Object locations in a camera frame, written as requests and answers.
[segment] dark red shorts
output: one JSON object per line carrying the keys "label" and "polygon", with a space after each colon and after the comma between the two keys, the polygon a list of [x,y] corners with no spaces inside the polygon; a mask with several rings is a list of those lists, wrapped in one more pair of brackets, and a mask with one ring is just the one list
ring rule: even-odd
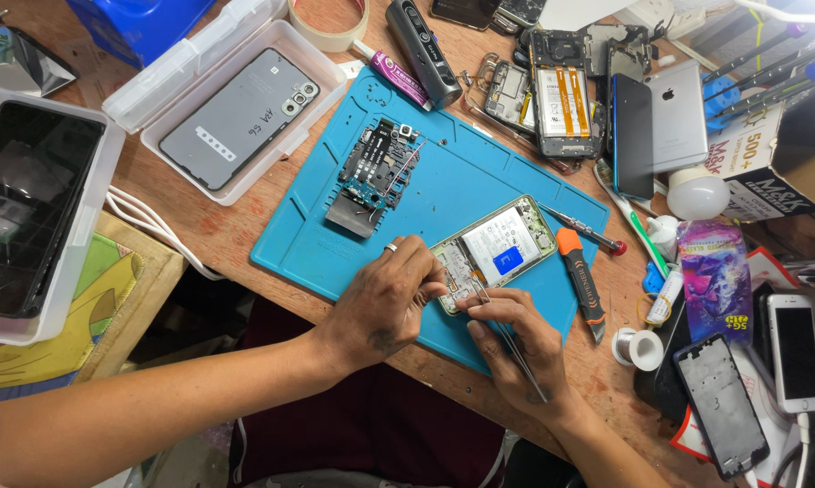
{"label": "dark red shorts", "polygon": [[[258,297],[243,347],[282,342],[311,327]],[[402,483],[475,488],[498,458],[504,436],[503,427],[385,364],[321,394],[244,417],[242,424],[245,438],[233,429],[230,487],[336,468]],[[240,460],[241,481],[234,478]],[[502,467],[487,486],[498,486],[503,476]]]}

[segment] blue silicone repair mat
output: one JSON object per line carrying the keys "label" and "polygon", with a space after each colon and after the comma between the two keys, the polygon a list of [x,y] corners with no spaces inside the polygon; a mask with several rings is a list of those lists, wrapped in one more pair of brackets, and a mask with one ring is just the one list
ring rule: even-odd
{"label": "blue silicone repair mat", "polygon": [[[338,194],[338,172],[367,126],[380,118],[419,130],[428,137],[410,183],[395,210],[387,209],[370,238],[360,238],[325,219]],[[436,142],[446,139],[446,145]],[[531,194],[556,210],[603,231],[609,209],[554,174],[525,160],[504,144],[444,111],[425,112],[365,67],[345,95],[293,185],[284,196],[251,259],[313,292],[337,300],[360,267],[380,255],[398,235],[417,234],[428,246],[455,234],[510,203]],[[544,214],[557,231],[561,223]],[[582,240],[585,260],[597,244]],[[567,337],[576,313],[576,295],[564,262],[555,252],[508,286],[532,293],[543,317]],[[489,374],[467,332],[467,315],[450,317],[435,300],[422,315],[419,341]]]}

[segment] toothbrush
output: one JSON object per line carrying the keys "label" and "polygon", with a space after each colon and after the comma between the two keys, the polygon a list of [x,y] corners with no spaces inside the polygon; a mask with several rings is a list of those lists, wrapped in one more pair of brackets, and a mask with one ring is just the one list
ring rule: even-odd
{"label": "toothbrush", "polygon": [[670,275],[670,269],[667,267],[667,261],[665,261],[661,253],[657,251],[654,243],[649,240],[649,236],[645,234],[645,229],[642,228],[642,224],[637,217],[637,213],[634,212],[630,202],[612,189],[611,173],[612,171],[609,169],[609,166],[603,159],[597,161],[597,164],[594,165],[594,177],[597,178],[597,182],[600,183],[600,186],[603,187],[604,190],[606,190],[606,193],[609,194],[609,198],[611,198],[612,201],[618,205],[618,209],[622,211],[624,219],[630,223],[630,227],[633,227],[633,230],[637,233],[637,237],[639,237],[642,245],[649,252],[651,260],[655,261],[655,266],[657,266],[657,269],[660,270],[663,278],[666,278]]}

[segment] white iphone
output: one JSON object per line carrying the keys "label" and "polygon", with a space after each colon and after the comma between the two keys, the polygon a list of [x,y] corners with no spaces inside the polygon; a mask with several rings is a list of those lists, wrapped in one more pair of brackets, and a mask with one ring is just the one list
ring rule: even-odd
{"label": "white iphone", "polygon": [[815,410],[815,333],[811,299],[774,294],[768,298],[775,392],[784,412]]}

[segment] glue tube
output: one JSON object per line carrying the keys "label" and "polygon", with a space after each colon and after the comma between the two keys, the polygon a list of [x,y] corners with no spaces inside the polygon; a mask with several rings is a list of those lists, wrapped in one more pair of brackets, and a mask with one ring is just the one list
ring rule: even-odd
{"label": "glue tube", "polygon": [[383,54],[383,51],[373,51],[371,48],[359,40],[354,41],[354,47],[361,51],[369,59],[369,64],[378,73],[383,75],[397,89],[400,89],[408,98],[423,107],[426,111],[432,109],[432,100],[428,96],[426,89],[420,82],[413,79],[413,76],[405,71],[401,66],[395,64],[391,57]]}
{"label": "glue tube", "polygon": [[[645,318],[646,321],[659,323],[664,320],[664,318],[670,314],[670,306],[675,303],[678,294],[682,293],[683,287],[684,275],[682,274],[682,267],[675,266],[670,271],[670,275],[667,276],[667,280],[663,283],[663,287],[661,287],[661,291],[658,294],[660,296],[655,300],[655,305],[651,306],[649,315]],[[670,301],[670,305],[667,305],[667,301],[661,298],[661,296],[666,297],[666,299]]]}

